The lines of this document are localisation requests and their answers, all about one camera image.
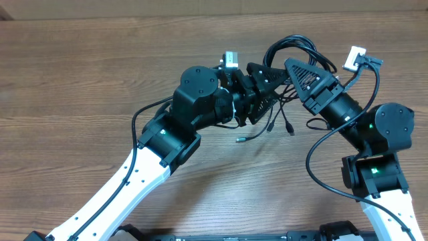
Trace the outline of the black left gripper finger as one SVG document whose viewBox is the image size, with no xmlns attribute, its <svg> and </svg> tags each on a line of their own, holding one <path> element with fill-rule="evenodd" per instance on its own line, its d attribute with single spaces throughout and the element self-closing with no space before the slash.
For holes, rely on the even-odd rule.
<svg viewBox="0 0 428 241">
<path fill-rule="evenodd" d="M 249 121 L 256 124 L 279 100 L 279 94 L 268 94 L 264 97 L 257 97 L 250 104 Z"/>
<path fill-rule="evenodd" d="M 246 70 L 250 75 L 254 90 L 260 96 L 271 94 L 289 78 L 286 70 L 270 68 L 253 62 L 247 64 Z"/>
</svg>

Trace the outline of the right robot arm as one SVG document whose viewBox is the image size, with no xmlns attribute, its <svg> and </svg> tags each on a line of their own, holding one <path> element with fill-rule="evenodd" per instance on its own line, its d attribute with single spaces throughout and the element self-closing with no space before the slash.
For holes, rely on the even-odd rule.
<svg viewBox="0 0 428 241">
<path fill-rule="evenodd" d="M 341 85 L 329 71 L 296 59 L 290 58 L 284 65 L 303 106 L 311 114 L 319 114 L 330 127 L 330 132 L 307 154 L 309 176 L 324 189 L 358 202 L 379 240 L 422 240 L 409 184 L 397 156 L 412 145 L 415 114 L 394 102 L 372 105 L 380 87 L 382 63 L 357 55 L 345 67 L 354 74 L 346 85 Z M 374 90 L 365 107 L 348 94 L 363 70 L 375 74 Z M 310 168 L 313 152 L 335 133 L 340 133 L 358 152 L 342 158 L 342 178 L 350 193 L 325 184 Z"/>
</svg>

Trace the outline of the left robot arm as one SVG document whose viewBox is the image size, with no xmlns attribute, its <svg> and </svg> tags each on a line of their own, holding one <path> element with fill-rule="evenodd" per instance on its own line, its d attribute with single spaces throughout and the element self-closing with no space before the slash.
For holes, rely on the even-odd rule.
<svg viewBox="0 0 428 241">
<path fill-rule="evenodd" d="M 241 70 L 193 66 L 140 135 L 120 169 L 72 217 L 49 234 L 32 231 L 27 240 L 109 240 L 157 186 L 197 150 L 198 130 L 236 120 L 255 124 L 275 103 L 285 70 L 250 63 Z"/>
</svg>

